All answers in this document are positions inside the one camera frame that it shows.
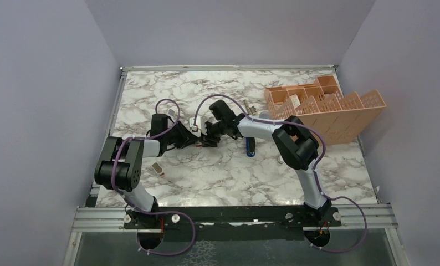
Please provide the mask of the blue stapler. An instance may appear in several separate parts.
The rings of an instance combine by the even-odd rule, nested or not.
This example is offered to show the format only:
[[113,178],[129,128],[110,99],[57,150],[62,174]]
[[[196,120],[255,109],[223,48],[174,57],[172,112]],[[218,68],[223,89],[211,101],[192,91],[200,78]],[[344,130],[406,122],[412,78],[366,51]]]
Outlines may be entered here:
[[245,138],[245,144],[246,144],[246,154],[248,157],[254,157],[255,156],[255,138],[253,137],[246,137]]

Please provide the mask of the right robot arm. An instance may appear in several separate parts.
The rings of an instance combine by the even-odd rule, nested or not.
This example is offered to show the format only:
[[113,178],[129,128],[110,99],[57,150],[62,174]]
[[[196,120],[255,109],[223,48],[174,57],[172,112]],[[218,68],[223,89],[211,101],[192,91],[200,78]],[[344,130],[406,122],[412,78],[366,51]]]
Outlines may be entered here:
[[318,154],[320,143],[311,128],[296,116],[271,120],[255,118],[246,112],[236,115],[223,100],[217,100],[209,109],[217,120],[215,123],[201,122],[198,116],[190,122],[193,131],[201,132],[203,145],[216,146],[223,135],[235,140],[241,137],[272,140],[285,164],[294,169],[299,178],[306,221],[317,226],[326,220],[331,201],[323,191],[316,170],[322,157]]

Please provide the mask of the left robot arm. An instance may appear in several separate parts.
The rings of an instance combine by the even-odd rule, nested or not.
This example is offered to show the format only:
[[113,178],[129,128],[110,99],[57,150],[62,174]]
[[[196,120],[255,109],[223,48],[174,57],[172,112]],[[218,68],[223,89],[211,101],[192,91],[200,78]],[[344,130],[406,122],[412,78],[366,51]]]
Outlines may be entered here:
[[94,172],[95,183],[113,190],[138,213],[145,227],[157,225],[159,212],[156,198],[140,184],[142,160],[156,158],[172,149],[194,145],[198,136],[180,121],[166,114],[154,114],[148,139],[109,136],[106,138]]

